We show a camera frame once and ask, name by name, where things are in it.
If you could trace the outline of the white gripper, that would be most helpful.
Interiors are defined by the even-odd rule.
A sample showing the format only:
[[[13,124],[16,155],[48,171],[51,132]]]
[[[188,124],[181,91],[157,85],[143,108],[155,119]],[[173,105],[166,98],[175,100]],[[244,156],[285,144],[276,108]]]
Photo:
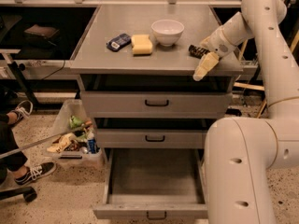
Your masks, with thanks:
[[[192,76],[195,81],[203,79],[205,75],[219,63],[220,58],[236,49],[236,45],[233,45],[224,35],[222,27],[219,27],[210,36],[202,40],[200,47],[210,52],[200,59]]]

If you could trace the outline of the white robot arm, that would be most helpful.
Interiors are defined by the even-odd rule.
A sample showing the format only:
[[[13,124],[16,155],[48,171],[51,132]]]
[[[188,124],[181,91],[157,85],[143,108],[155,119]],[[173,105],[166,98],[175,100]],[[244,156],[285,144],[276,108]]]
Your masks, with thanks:
[[[209,128],[209,224],[276,224],[266,171],[293,167],[299,157],[299,65],[278,27],[286,12],[281,0],[242,0],[240,12],[200,44],[204,55],[193,74],[196,81],[254,39],[268,107],[265,119],[230,117]]]

